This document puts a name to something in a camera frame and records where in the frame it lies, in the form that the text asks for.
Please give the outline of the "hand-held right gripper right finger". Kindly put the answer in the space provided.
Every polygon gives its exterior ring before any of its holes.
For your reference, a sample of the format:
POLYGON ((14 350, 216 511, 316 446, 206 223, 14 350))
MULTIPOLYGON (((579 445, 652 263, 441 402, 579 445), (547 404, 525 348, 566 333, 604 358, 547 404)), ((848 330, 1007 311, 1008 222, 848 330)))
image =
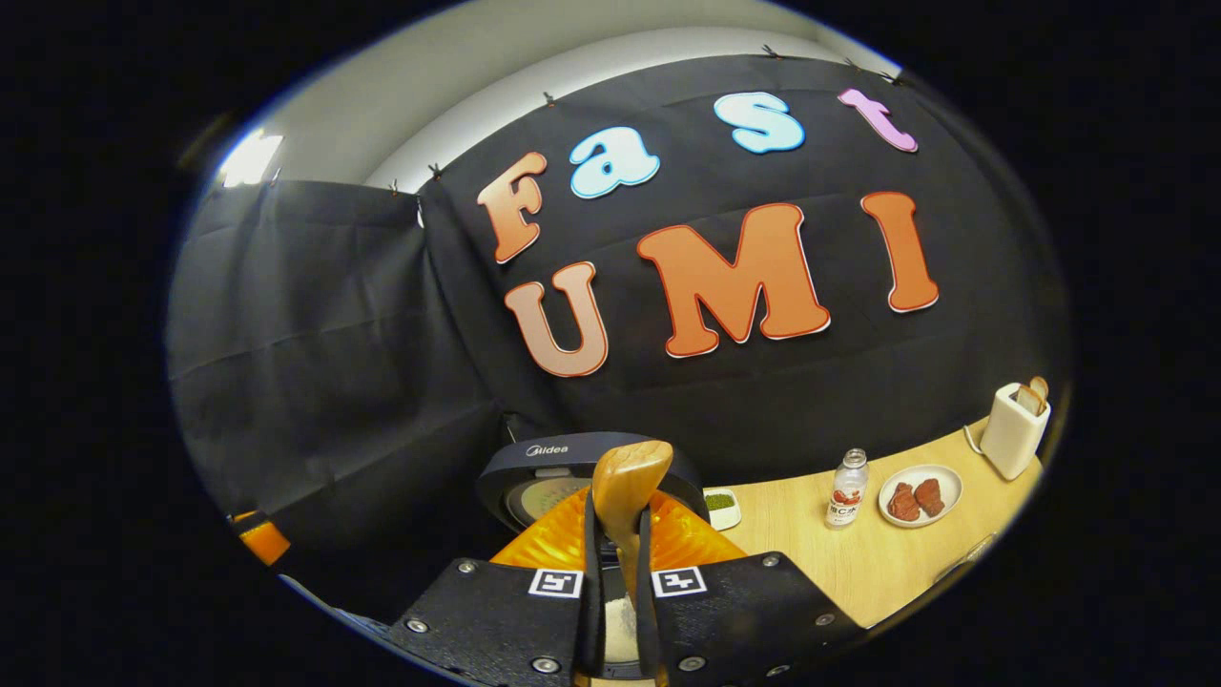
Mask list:
POLYGON ((748 555, 674 497, 639 519, 641 670, 658 686, 813 686, 864 631, 785 553, 748 555))

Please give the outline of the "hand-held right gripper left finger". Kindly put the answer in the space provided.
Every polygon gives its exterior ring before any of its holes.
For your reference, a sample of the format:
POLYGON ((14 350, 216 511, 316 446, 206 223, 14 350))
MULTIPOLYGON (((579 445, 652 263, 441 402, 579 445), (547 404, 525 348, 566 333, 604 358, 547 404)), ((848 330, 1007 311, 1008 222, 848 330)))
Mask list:
POLYGON ((584 487, 491 561, 455 558, 388 630, 474 686, 579 686, 604 659, 601 531, 584 487))

